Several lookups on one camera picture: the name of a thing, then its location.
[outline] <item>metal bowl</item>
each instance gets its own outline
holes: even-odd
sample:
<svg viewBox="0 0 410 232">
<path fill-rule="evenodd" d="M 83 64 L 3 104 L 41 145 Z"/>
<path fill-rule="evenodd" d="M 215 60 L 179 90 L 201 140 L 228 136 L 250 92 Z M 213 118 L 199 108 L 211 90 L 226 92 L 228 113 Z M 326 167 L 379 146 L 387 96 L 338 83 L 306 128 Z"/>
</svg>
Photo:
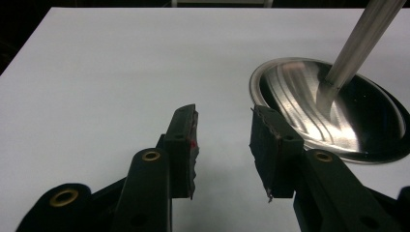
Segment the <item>metal bowl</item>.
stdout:
<svg viewBox="0 0 410 232">
<path fill-rule="evenodd" d="M 307 58 L 266 62 L 252 74 L 255 104 L 269 106 L 305 140 L 358 163 L 399 160 L 410 153 L 410 115 L 386 90 L 356 74 L 340 91 L 322 80 L 331 64 Z"/>
</svg>

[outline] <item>brass insert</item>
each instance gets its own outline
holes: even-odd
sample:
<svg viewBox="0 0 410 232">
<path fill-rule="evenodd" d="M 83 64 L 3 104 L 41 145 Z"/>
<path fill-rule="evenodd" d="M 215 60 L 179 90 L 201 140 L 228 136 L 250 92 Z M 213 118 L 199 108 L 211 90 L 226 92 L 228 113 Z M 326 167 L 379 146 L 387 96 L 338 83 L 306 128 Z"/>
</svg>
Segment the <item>brass insert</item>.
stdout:
<svg viewBox="0 0 410 232">
<path fill-rule="evenodd" d="M 314 156 L 320 161 L 333 161 L 333 158 L 329 156 L 328 154 L 316 153 L 314 154 Z"/>
<path fill-rule="evenodd" d="M 158 152 L 147 152 L 144 155 L 142 155 L 142 160 L 154 161 L 154 160 L 157 160 L 160 156 L 161 155 Z"/>
<path fill-rule="evenodd" d="M 78 197 L 78 191 L 73 188 L 66 188 L 51 197 L 49 204 L 52 207 L 63 207 L 66 206 Z"/>
</svg>

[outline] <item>white table surface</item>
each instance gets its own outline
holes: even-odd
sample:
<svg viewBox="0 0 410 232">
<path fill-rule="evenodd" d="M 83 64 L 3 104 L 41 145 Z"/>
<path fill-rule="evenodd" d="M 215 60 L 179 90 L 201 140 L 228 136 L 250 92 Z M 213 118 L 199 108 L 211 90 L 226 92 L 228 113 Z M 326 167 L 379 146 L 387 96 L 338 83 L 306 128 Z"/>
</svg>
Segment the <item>white table surface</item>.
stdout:
<svg viewBox="0 0 410 232">
<path fill-rule="evenodd" d="M 52 9 L 0 76 L 0 230 L 64 183 L 92 191 L 126 176 L 173 111 L 199 112 L 196 192 L 174 231 L 299 231 L 293 200 L 268 199 L 249 149 L 249 77 L 280 57 L 334 62 L 363 10 Z M 359 73 L 410 109 L 410 10 Z M 410 157 L 349 164 L 396 198 Z"/>
</svg>

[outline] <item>screw hole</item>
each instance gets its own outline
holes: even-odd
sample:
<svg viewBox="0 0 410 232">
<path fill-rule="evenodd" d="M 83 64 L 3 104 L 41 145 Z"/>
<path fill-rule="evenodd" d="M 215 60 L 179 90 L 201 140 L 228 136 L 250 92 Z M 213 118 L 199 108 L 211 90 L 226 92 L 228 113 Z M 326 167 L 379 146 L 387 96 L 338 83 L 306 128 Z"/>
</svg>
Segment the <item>screw hole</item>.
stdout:
<svg viewBox="0 0 410 232">
<path fill-rule="evenodd" d="M 63 189 L 57 192 L 49 200 L 49 204 L 52 207 L 63 207 L 69 205 L 78 197 L 78 191 L 72 188 Z"/>
<path fill-rule="evenodd" d="M 147 152 L 144 155 L 142 155 L 142 160 L 154 161 L 154 160 L 157 160 L 160 156 L 161 155 L 158 152 Z"/>
<path fill-rule="evenodd" d="M 380 226 L 375 219 L 367 216 L 360 217 L 360 222 L 370 229 L 378 229 Z"/>
<path fill-rule="evenodd" d="M 318 160 L 321 160 L 321 161 L 332 161 L 333 160 L 330 155 L 324 154 L 324 153 L 316 153 L 315 156 Z"/>
<path fill-rule="evenodd" d="M 131 218 L 131 225 L 142 226 L 145 223 L 147 223 L 147 221 L 148 221 L 148 217 L 146 215 L 138 214 Z"/>
</svg>

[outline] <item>metal handle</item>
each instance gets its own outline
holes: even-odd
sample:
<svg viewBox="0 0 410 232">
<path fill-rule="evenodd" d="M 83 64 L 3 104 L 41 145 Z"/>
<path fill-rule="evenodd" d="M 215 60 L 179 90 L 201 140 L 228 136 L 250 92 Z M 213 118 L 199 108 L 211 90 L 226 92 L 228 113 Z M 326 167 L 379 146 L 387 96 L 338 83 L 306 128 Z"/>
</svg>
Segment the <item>metal handle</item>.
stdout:
<svg viewBox="0 0 410 232">
<path fill-rule="evenodd" d="M 324 81 L 336 89 L 347 85 L 405 2 L 370 0 Z"/>
</svg>

